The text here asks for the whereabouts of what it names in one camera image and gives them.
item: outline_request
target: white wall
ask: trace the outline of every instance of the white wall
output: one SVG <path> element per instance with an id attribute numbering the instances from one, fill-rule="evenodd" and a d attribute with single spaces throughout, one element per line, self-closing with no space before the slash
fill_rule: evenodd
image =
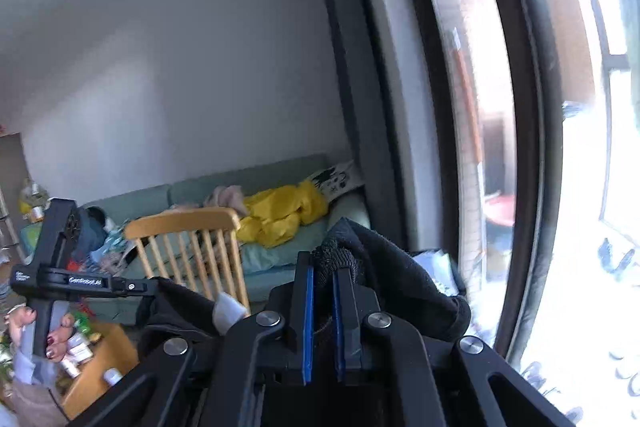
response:
<path id="1" fill-rule="evenodd" d="M 66 0 L 0 82 L 31 175 L 79 202 L 348 149 L 324 0 Z"/>

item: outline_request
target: yellow blanket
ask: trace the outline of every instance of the yellow blanket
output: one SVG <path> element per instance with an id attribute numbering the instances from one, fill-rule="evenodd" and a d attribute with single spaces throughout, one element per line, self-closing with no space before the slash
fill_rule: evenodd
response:
<path id="1" fill-rule="evenodd" d="M 249 216 L 241 219 L 238 239 L 244 243 L 260 243 L 264 247 L 277 247 L 286 243 L 300 223 L 308 225 L 328 211 L 324 196 L 309 180 L 297 187 L 270 188 L 244 198 Z"/>

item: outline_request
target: black cloth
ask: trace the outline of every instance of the black cloth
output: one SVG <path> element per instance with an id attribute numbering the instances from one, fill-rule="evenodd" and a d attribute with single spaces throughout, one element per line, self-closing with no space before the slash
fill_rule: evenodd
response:
<path id="1" fill-rule="evenodd" d="M 469 326 L 471 310 L 464 298 L 440 293 L 409 254 L 358 223 L 342 218 L 312 255 L 319 328 L 330 320 L 332 274 L 342 267 L 350 269 L 354 283 L 375 290 L 384 311 L 410 322 L 427 337 L 453 341 Z"/>
<path id="2" fill-rule="evenodd" d="M 222 345 L 213 325 L 213 301 L 169 279 L 155 277 L 158 291 L 145 297 L 136 314 L 136 324 L 144 326 L 138 341 L 138 358 L 144 359 L 164 341 L 180 336 L 196 352 L 194 373 L 210 372 Z"/>

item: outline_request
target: hand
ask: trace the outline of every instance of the hand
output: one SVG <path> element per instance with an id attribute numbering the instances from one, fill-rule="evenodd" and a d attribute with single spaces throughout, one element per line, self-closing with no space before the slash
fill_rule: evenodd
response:
<path id="1" fill-rule="evenodd" d="M 20 346 L 22 327 L 31 324 L 36 319 L 36 312 L 27 306 L 21 306 L 4 317 L 9 325 L 9 335 L 16 347 Z M 47 337 L 47 358 L 59 362 L 66 354 L 66 341 L 74 331 L 74 316 L 66 314 L 60 320 L 60 327 L 49 333 Z"/>

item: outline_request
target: wooden chair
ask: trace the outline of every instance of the wooden chair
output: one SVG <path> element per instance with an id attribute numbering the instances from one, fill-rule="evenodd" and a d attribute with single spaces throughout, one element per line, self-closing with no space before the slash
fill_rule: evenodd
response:
<path id="1" fill-rule="evenodd" d="M 175 233 L 177 235 L 180 256 L 182 258 L 182 267 L 186 274 L 189 288 L 194 292 L 202 293 L 208 299 L 213 299 L 214 295 L 211 292 L 209 285 L 209 277 L 207 276 L 207 267 L 202 256 L 202 250 L 200 249 L 200 242 L 196 232 L 200 230 L 202 232 L 202 239 L 204 240 L 204 246 L 207 254 L 207 261 L 209 263 L 209 272 L 215 286 L 215 296 L 222 291 L 226 291 L 229 295 L 240 301 L 247 310 L 249 310 L 249 299 L 247 298 L 246 288 L 244 286 L 244 275 L 242 274 L 242 263 L 240 261 L 240 252 L 238 248 L 238 239 L 236 237 L 236 231 L 240 228 L 240 220 L 236 211 L 231 208 L 224 208 L 221 206 L 214 206 L 210 208 L 195 208 L 190 210 L 171 210 L 155 216 L 141 217 L 135 221 L 131 221 L 125 228 L 125 237 L 130 240 L 135 240 L 138 247 L 138 255 L 145 268 L 145 274 L 147 277 L 154 277 L 154 269 L 149 262 L 149 258 L 146 255 L 145 247 L 142 243 L 142 238 L 148 237 L 151 252 L 156 261 L 156 268 L 158 274 L 161 277 L 170 278 L 170 275 L 165 266 L 165 261 L 162 259 L 160 250 L 158 248 L 158 241 L 156 236 L 162 235 L 164 241 L 164 249 L 167 254 L 167 258 L 171 269 L 173 271 L 173 277 L 175 282 L 186 286 L 184 283 L 182 272 L 178 269 L 178 262 L 176 260 L 176 254 L 171 245 L 170 238 L 167 236 L 169 233 Z M 210 232 L 215 231 L 216 235 L 216 250 L 214 250 L 211 240 Z M 197 272 L 200 278 L 202 291 L 199 290 L 196 285 L 196 279 L 193 274 L 193 269 L 190 264 L 189 256 L 187 254 L 187 246 L 182 238 L 180 232 L 188 232 L 191 239 L 191 251 L 193 251 L 193 257 L 196 262 Z M 227 254 L 225 244 L 225 232 L 228 232 L 228 237 L 231 246 L 231 263 L 229 263 L 229 256 Z M 225 279 L 224 286 L 220 280 L 220 270 L 218 269 L 218 263 L 222 266 L 222 275 Z"/>

